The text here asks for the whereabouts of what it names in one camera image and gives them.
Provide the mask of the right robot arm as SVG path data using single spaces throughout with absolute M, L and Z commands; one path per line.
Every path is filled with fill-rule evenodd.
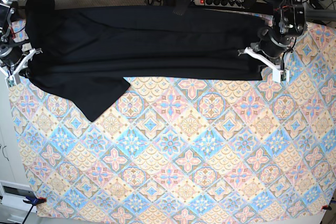
M 23 51 L 25 39 L 15 42 L 14 22 L 19 11 L 20 0 L 1 0 L 1 72 L 11 86 L 19 83 L 20 75 L 28 68 L 28 62 L 35 54 L 42 53 L 40 48 Z

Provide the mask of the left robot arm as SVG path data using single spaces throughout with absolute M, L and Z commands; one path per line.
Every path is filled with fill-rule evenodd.
M 259 42 L 239 50 L 272 69 L 272 80 L 280 83 L 289 81 L 289 70 L 285 69 L 284 57 L 293 51 L 293 40 L 301 36 L 306 26 L 305 8 L 302 0 L 263 0 L 273 7 L 271 26 L 258 29 Z

